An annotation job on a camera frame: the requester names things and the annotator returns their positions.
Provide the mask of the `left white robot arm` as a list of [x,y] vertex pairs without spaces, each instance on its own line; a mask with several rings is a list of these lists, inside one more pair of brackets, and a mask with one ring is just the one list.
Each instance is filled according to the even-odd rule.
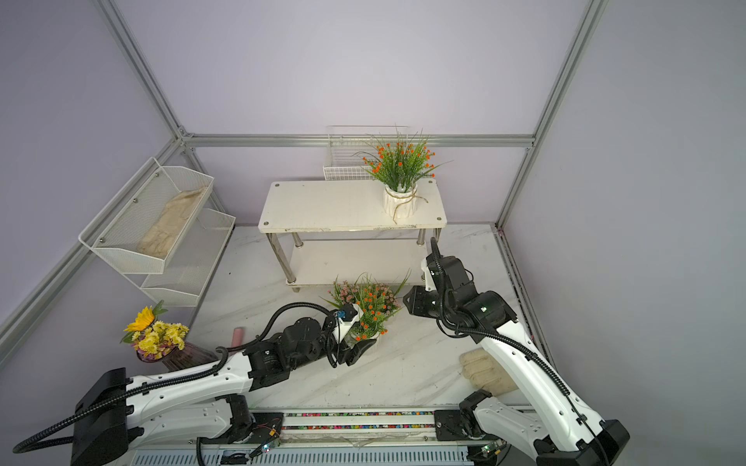
[[337,310],[306,302],[324,320],[300,318],[271,331],[278,309],[260,335],[237,347],[219,347],[217,361],[153,376],[128,377],[124,368],[102,375],[71,417],[30,436],[13,448],[28,454],[70,446],[73,465],[107,465],[147,442],[196,438],[238,443],[251,436],[256,421],[245,395],[289,380],[296,369],[324,359],[352,366],[377,341],[363,334],[365,313],[357,304]]

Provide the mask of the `pink flower pot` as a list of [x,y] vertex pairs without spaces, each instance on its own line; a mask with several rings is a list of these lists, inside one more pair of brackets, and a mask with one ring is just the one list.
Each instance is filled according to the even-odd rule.
[[356,282],[335,281],[328,291],[328,298],[325,298],[324,302],[336,309],[341,309],[347,304],[359,304],[361,302],[361,289]]

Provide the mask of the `orange flower pot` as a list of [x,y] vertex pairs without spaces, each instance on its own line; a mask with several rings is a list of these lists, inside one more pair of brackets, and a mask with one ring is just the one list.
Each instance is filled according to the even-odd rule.
[[421,204],[429,204],[419,191],[420,180],[435,178],[440,167],[432,159],[429,136],[422,132],[394,136],[371,136],[355,156],[364,164],[365,173],[384,186],[384,210],[395,224],[413,217]]
[[352,342],[373,341],[388,332],[386,323],[401,309],[399,295],[408,285],[409,273],[396,285],[379,282],[368,274],[363,274],[355,282],[361,289],[361,309],[359,321],[353,326],[349,335]]

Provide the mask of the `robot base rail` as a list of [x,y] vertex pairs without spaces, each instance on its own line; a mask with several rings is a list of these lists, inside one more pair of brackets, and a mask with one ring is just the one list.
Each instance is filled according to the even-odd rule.
[[254,413],[248,439],[160,440],[120,465],[503,465],[509,454],[556,452],[547,426],[525,407],[488,399],[472,417],[459,409],[289,410]]

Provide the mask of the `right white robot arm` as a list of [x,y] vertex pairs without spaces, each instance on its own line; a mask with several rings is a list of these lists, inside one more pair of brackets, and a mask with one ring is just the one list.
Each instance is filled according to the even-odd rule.
[[403,299],[408,313],[431,318],[450,338],[471,339],[507,372],[535,413],[518,412],[480,389],[458,407],[460,436],[495,436],[538,465],[611,465],[619,458],[629,431],[580,399],[498,293],[478,291],[462,261],[441,254],[436,237],[422,269],[424,284]]

